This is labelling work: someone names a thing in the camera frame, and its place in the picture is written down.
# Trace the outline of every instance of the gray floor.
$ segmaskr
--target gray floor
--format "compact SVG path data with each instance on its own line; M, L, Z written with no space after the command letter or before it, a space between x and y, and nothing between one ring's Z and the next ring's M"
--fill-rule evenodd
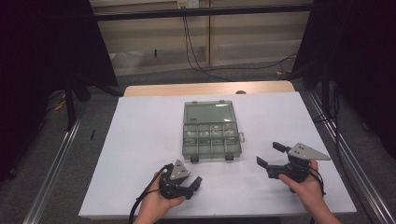
M246 66L254 68L270 63L240 64L234 67ZM292 61L285 62L285 69L290 69ZM276 75L280 67L268 69L234 69L210 72L211 75L227 78L232 81L277 80ZM129 85L191 83L191 82L218 82L224 81L215 77L193 71L191 69L161 72L145 75L119 77L120 90ZM305 91L302 81L292 81L295 89L300 92L312 118L318 115L309 98L310 91ZM51 104L56 104L59 99L53 99ZM87 110L83 114L77 135L71 145L59 176L53 186L51 195L46 201L44 211L39 216L38 223L126 223L126 220L101 220L93 221L78 216L85 193L89 186L97 159L106 139L106 133L116 109L118 98L109 96L99 90L92 90L92 98L86 104ZM389 211L396 214L396 162L382 147L374 133L363 129L359 115L348 102L340 95L341 110L339 113L340 133L345 137L362 169L373 182L384 199ZM59 147L61 146L67 116L65 107L59 111L50 111L45 117L42 128L37 134L31 148L25 153L15 179L0 183L0 223L22 223L38 193L41 184L50 169ZM339 215L343 223L381 223L370 203L365 198L363 191L350 171L343 171L337 160L335 146L328 131L322 123L316 124L325 146L329 150L334 163L339 168L340 175L346 184L358 213ZM207 223L209 220L196 220ZM216 219L216 223L277 223L277 219L266 218L251 219ZM308 223L308 216L282 217L281 223Z

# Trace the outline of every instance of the wall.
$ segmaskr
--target wall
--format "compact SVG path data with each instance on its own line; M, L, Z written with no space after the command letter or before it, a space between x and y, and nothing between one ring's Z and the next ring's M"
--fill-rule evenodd
M200 0L200 7L305 4L312 0ZM95 13L177 8L177 1L91 0ZM188 17L191 42L205 65L278 60L295 53L309 12ZM186 48L182 18L99 21L109 53ZM277 46L287 43L279 51Z

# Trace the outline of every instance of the black cable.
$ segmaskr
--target black cable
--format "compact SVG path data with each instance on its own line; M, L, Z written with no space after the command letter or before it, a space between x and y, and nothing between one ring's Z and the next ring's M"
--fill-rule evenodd
M232 80L230 80L230 79L228 79L228 78L217 77L217 76L210 75L210 74L208 74L208 73L201 67L201 65L198 63L198 60L197 60L197 58L196 58L196 56L195 56L194 49L193 49L193 47L192 47L191 38L190 38L190 29L189 29L189 24L187 23L187 18L186 18L186 17L183 17L183 22L184 22L184 34L185 34L185 36L186 36L187 60L189 61L190 67L191 67L193 70L195 70L195 71L199 71L199 72L205 73L205 74L206 74L207 76L209 76L209 77L215 77L215 78L219 78L219 79L223 79L223 80L226 80L226 81L233 82ZM191 52L192 52L192 55L194 56L195 63L198 65L198 67L199 67L200 69L194 68L194 67L192 66L191 62L190 62L189 47L188 47L187 38L188 38L189 41L190 41Z
M286 60L296 59L296 58L292 58L292 56L297 55L296 53L293 53L293 54L289 55L288 57L282 59L281 61L279 61L279 62L277 62L277 63L273 63L273 64L270 64L270 65L261 66L261 67L253 67L253 68L252 68L252 67L222 67L222 68L204 69L204 68L198 63L198 60L197 60L196 55L195 55L195 51L194 51L194 49L193 49L193 47L192 47L192 42L191 42L191 37L190 37L190 28L189 28L189 24L188 24L188 22L187 22L187 18L186 18L186 17L183 17L183 23L184 23L184 34L185 34L185 38L186 38L187 61L189 62L189 65L190 65L190 67L191 67L193 70L198 71L198 72L203 72L203 73L205 73L207 76L210 76L210 77L220 78L220 79L223 79L223 80L226 80L226 81L231 81L231 82L233 82L233 80L230 80L230 79L228 79L228 78L210 75L210 74L208 74L207 72L209 72L209 71L217 71L217 70L233 70L233 69L243 69L243 70L245 70L245 69L246 69L246 70L265 69L265 68L269 68L269 67L274 67L274 66L276 66L276 65L278 65L278 64L280 64L281 69L282 69L282 74L283 74L283 67L282 67L281 64L282 64L283 62L285 62ZM195 63L198 65L199 69L193 67L192 64L191 64L190 56L189 56L189 42L190 42L190 48L191 48L192 55L193 55L193 57L194 57Z
M150 190L149 188L151 187L152 183L160 176L160 174L163 173L163 170L169 170L173 166L172 163L165 165L161 170L152 178L152 180L149 182L148 186L143 190L143 192L140 194L138 198L136 198L136 202L134 203L134 206L131 209L131 213L129 214L129 224L132 224L134 222L134 212L136 211L137 206L143 201L143 199L150 194L151 192L158 191L158 189L155 190Z
M312 177L314 177L318 181L318 183L320 185L321 193L324 196L326 193L324 192L324 181L323 181L323 178L322 178L320 172L311 166L309 166L309 169L314 170L317 173L317 175L315 175L314 173L312 173L311 171L308 170L308 173L310 175L312 175ZM309 224L315 224L315 220L313 217L311 217L311 219L309 220Z
M237 70L256 70L256 69L265 69L265 68L270 68L270 67L274 67L277 66L280 63L283 63L284 61L288 60L288 59L295 59L295 58L291 58L292 56L297 55L296 53L293 53L291 55L289 55L288 57L282 59L281 61L277 62L277 63L273 63L270 65L266 65L266 66L261 66L261 67L221 67L221 68L211 68L211 69L206 69L205 71L216 71L216 70L232 70L232 69L237 69Z

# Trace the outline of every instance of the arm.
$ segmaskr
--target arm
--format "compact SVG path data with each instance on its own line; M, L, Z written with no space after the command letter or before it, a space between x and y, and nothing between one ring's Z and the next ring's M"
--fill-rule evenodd
M154 181L148 191L149 193L140 205L134 224L152 224L162 218L166 212L184 202L185 197L175 199L165 199L158 191L160 187L160 177Z
M311 161L311 167L317 170L318 163ZM324 202L320 185L314 177L310 175L303 183L297 183L286 175L279 175L279 179L296 191L305 210L318 224L341 223Z

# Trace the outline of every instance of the electrical cable on wall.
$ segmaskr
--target electrical cable on wall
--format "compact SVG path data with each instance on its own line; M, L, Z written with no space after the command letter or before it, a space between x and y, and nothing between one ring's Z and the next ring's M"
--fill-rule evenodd
M282 63L285 62L286 60L294 60L294 59L295 59L294 56L297 55L297 53L293 53L293 54L289 55L288 57L282 59L281 61L279 61L279 62L277 62L277 63L273 63L273 64L266 65L266 66L260 66L260 67L221 67L221 68L204 69L204 68L198 63L198 60L197 60L197 58L196 58L196 55L195 55L195 52L194 52L194 49L193 49L193 46L192 46L192 42L191 42L191 37L190 37L190 28L189 28L189 24L188 24L188 22L187 22L187 18L186 18L186 17L183 17L183 23L184 23L184 33L185 33L185 38L186 38L187 60L188 60L188 62L189 62L189 65L190 65L190 67L191 67L193 70L198 71L198 72L203 72L203 73L205 73L207 76L210 76L210 77L216 77L216 78L220 78L220 79L223 79L223 80L226 80L226 81L231 81L231 82L233 82L233 80L230 80L230 79L228 79L228 78L214 76L214 75L208 74L207 72L210 72L210 71L218 71L218 70L233 70L233 69L237 69L237 70L245 70L245 69L246 69L246 70L258 70L258 69L265 69L265 68L274 67L274 66L277 66L277 65L280 65L280 68L281 68L281 71L282 71L282 75L283 75L283 74L284 74L284 69L283 69ZM198 65L199 69L193 67L192 64L191 64L190 56L189 56L189 43L190 43L190 48L191 48L191 52L192 52L192 55L193 55L193 57L194 57L195 63Z

